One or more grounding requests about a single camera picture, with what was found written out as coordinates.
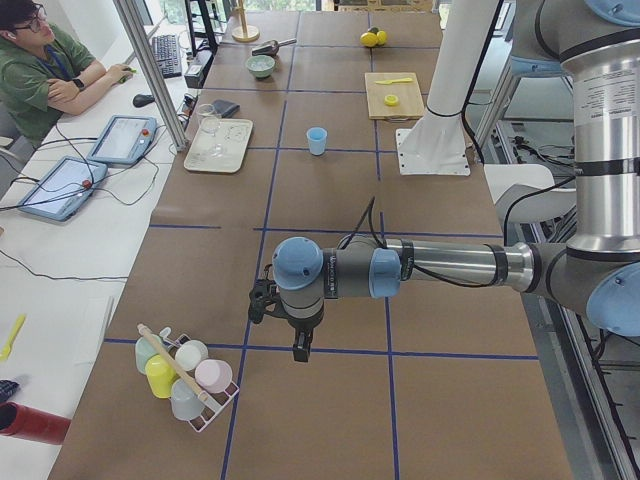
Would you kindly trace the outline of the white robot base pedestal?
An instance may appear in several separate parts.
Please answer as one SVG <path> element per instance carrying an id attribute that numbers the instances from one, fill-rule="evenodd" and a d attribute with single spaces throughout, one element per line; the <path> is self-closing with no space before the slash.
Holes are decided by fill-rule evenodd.
<path id="1" fill-rule="evenodd" d="M 424 115 L 412 129 L 397 131 L 402 175 L 470 174 L 463 111 L 500 8 L 499 1 L 451 3 Z"/>

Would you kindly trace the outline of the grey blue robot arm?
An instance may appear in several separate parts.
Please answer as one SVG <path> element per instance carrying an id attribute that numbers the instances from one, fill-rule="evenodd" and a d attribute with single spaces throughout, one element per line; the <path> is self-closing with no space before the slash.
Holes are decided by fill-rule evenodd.
<path id="1" fill-rule="evenodd" d="M 520 1 L 513 72 L 573 85 L 577 227 L 565 243 L 471 245 L 353 232 L 334 249 L 281 242 L 250 292 L 249 317 L 283 318 L 307 361 L 324 303 L 394 296 L 407 280 L 533 293 L 622 336 L 639 332 L 639 5 Z"/>

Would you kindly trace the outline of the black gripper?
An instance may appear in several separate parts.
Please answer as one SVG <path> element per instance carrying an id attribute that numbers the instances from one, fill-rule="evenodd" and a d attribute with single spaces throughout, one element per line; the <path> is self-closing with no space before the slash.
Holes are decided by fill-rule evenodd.
<path id="1" fill-rule="evenodd" d="M 319 320 L 293 319 L 287 323 L 294 329 L 294 343 L 292 346 L 296 362 L 308 362 L 311 353 L 311 343 L 314 329 L 320 324 Z"/>

